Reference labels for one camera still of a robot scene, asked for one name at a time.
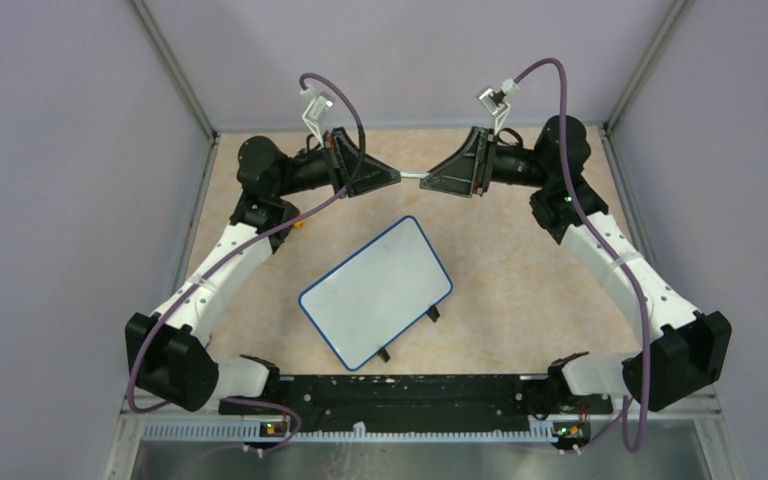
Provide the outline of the green whiteboard marker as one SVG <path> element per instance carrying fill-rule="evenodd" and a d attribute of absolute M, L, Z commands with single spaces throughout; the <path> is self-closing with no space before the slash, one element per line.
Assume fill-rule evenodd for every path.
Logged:
<path fill-rule="evenodd" d="M 406 172 L 402 171 L 400 173 L 400 178 L 405 180 L 423 180 L 428 177 L 427 172 Z"/>

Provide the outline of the blue-framed whiteboard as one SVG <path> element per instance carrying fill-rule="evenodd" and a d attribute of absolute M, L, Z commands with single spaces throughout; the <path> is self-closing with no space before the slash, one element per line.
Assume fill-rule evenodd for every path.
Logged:
<path fill-rule="evenodd" d="M 407 215 L 305 288 L 298 305 L 342 366 L 354 372 L 453 289 L 419 220 Z"/>

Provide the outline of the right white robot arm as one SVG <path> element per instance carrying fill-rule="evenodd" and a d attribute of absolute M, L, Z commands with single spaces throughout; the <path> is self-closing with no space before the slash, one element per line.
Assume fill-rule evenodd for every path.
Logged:
<path fill-rule="evenodd" d="M 462 197 L 481 195 L 493 182 L 533 188 L 529 205 L 538 225 L 590 271 L 641 347 L 555 361 L 549 404 L 572 412 L 587 395 L 606 394 L 659 412 L 720 378 L 733 327 L 721 312 L 705 313 L 681 296 L 627 239 L 584 178 L 591 153 L 585 126 L 572 116 L 551 117 L 531 148 L 474 127 L 420 186 Z"/>

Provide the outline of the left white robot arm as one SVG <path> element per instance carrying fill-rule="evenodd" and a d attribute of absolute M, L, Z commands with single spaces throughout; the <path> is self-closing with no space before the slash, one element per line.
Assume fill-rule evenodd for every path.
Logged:
<path fill-rule="evenodd" d="M 279 404 L 278 368 L 241 355 L 218 361 L 208 352 L 213 330 L 246 279 L 283 245 L 294 226 L 335 201 L 400 182 L 401 173 L 367 154 L 343 127 L 294 155 L 262 135 L 236 154 L 242 193 L 213 249 L 169 299 L 125 326 L 129 365 L 126 400 L 140 407 L 142 389 L 159 406 L 197 411 L 212 398 L 242 397 L 257 413 Z"/>

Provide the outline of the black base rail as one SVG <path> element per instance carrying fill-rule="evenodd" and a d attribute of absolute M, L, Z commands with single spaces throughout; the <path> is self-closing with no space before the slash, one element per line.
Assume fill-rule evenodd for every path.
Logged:
<path fill-rule="evenodd" d="M 560 415 L 611 414 L 599 395 L 564 397 L 544 375 L 295 375 L 269 386 L 264 401 L 294 410 L 308 432 L 524 432 Z"/>

